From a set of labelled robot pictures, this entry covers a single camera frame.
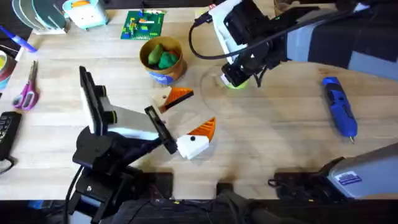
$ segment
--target remote control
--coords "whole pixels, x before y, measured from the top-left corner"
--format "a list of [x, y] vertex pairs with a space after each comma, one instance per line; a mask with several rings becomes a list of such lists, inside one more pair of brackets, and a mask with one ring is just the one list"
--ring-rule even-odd
[[0, 116], [0, 161], [9, 157], [22, 115], [4, 112]]

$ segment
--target blue label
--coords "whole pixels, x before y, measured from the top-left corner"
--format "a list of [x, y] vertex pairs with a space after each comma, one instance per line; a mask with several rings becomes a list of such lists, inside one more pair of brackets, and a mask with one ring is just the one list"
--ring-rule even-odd
[[348, 184], [353, 184], [362, 181], [362, 179], [356, 175], [355, 172], [349, 171], [342, 173], [340, 175], [335, 176], [335, 179], [341, 184], [341, 185], [348, 185]]
[[156, 81], [163, 85], [169, 85], [174, 82], [174, 79], [168, 75], [158, 74], [154, 72], [149, 72]]

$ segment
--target pink scissors handle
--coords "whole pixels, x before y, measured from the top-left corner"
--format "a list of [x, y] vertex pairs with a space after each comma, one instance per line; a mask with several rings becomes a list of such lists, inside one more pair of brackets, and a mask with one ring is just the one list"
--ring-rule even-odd
[[12, 101], [12, 105], [14, 105], [15, 108], [17, 108], [17, 109], [21, 109], [22, 108], [22, 105], [24, 103], [28, 87], [29, 87], [29, 84], [26, 83], [26, 85], [25, 85], [24, 89], [22, 90], [22, 92], [19, 95], [17, 95], [14, 98], [14, 100]]
[[23, 110], [32, 109], [36, 105], [36, 102], [38, 99], [39, 99], [39, 95], [35, 91], [35, 86], [33, 84], [33, 81], [29, 81], [29, 84], [27, 87], [27, 93], [25, 94], [24, 102], [23, 102], [21, 108]]

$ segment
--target blue marker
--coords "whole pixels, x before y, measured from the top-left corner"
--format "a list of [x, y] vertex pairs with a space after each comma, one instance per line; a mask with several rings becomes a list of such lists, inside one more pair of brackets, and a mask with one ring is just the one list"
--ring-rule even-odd
[[9, 32], [6, 30], [3, 26], [0, 26], [0, 30], [2, 30], [11, 40], [13, 40], [15, 43], [19, 44], [21, 47], [26, 48], [29, 52], [36, 52], [37, 49], [32, 47], [28, 42], [26, 42], [24, 39], [20, 38], [19, 36]]
[[330, 113], [341, 135], [348, 137], [354, 144], [354, 137], [358, 132], [351, 106], [349, 105], [343, 87], [336, 77], [326, 77], [322, 81], [329, 102]]

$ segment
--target blue screwdriver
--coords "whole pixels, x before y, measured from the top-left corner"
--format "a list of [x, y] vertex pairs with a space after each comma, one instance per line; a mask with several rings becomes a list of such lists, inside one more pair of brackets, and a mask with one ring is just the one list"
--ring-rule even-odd
[[358, 132], [351, 106], [349, 105], [343, 87], [336, 77], [326, 77], [322, 81], [328, 98], [330, 113], [335, 121], [336, 128], [341, 135], [348, 137], [354, 144], [354, 137]]

